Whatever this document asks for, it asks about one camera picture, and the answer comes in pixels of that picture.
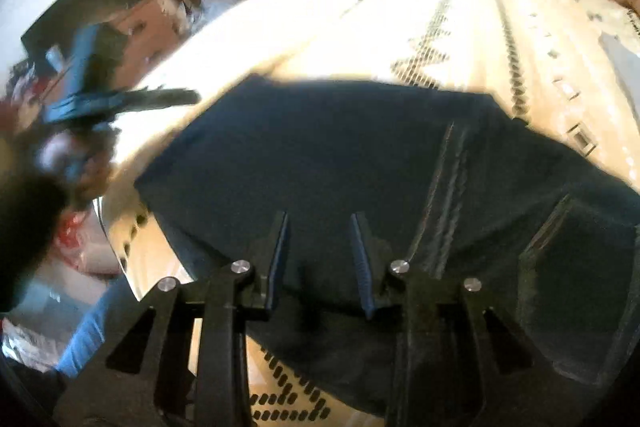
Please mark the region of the dark sleeved left forearm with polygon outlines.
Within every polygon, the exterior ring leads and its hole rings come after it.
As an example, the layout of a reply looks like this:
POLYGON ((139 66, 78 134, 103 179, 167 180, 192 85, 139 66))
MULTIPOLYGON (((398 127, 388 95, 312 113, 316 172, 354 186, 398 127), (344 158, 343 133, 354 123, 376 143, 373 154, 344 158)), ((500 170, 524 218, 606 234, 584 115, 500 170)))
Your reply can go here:
POLYGON ((43 176, 1 179, 1 312, 23 298, 66 202, 62 187, 43 176))

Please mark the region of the person left hand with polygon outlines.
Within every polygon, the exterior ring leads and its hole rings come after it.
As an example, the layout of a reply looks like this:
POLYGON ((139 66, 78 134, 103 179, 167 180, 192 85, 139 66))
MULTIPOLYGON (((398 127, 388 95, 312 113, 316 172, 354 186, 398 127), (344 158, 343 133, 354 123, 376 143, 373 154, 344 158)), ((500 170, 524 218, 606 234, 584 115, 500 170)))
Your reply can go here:
POLYGON ((116 139, 110 126, 58 131, 39 147, 36 165, 64 188, 70 208, 81 210, 111 182, 116 139))

